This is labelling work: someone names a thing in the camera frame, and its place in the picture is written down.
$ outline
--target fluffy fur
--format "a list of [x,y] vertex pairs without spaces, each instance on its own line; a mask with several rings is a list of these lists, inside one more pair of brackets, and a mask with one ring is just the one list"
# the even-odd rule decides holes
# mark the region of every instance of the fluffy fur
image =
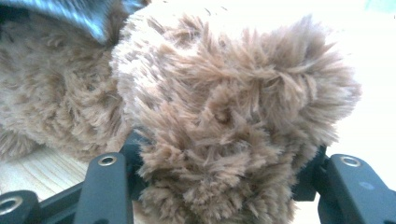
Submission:
[[46,144],[91,159],[135,129],[151,142],[147,223],[289,222],[295,174],[336,140],[360,86],[311,17],[205,6],[152,3],[114,49],[122,13],[107,46],[35,14],[3,24],[0,157]]
[[224,24],[236,15],[151,5],[113,50],[125,116],[152,143],[140,170],[152,223],[287,223],[294,175],[359,99],[309,16],[262,32]]

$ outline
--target wooden surface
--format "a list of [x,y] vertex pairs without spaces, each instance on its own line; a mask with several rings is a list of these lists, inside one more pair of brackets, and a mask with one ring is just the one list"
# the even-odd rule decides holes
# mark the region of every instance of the wooden surface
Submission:
[[[350,46],[357,58],[357,79],[363,98],[353,115],[338,124],[340,141],[330,154],[343,153],[367,161],[385,183],[396,189],[396,20],[355,21]],[[85,175],[87,164],[54,149],[42,148],[17,161],[0,162],[0,191],[17,189],[37,192],[41,200],[67,189]],[[298,203],[293,223],[315,224],[317,203]]]

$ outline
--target teddy bear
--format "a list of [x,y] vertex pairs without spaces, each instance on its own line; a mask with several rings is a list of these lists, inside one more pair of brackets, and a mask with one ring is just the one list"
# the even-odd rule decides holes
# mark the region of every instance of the teddy bear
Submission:
[[135,131],[145,223],[289,223],[296,174],[361,86],[311,15],[240,6],[115,12],[107,45],[32,13],[2,24],[1,158],[47,145],[88,160]]

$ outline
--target plush toy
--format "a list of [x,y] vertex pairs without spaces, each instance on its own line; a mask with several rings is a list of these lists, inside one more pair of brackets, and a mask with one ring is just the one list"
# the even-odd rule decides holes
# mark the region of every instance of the plush toy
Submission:
[[155,2],[114,48],[33,14],[3,24],[0,155],[45,144],[87,160],[135,130],[150,141],[134,207],[146,223],[288,223],[296,173],[361,89],[312,17],[249,15]]

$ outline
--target teddy bear leg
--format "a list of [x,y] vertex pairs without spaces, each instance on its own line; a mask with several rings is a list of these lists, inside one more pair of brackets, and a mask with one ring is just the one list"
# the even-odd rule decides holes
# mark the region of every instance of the teddy bear leg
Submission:
[[0,126],[0,161],[17,159],[37,146],[38,143],[26,135],[4,130]]

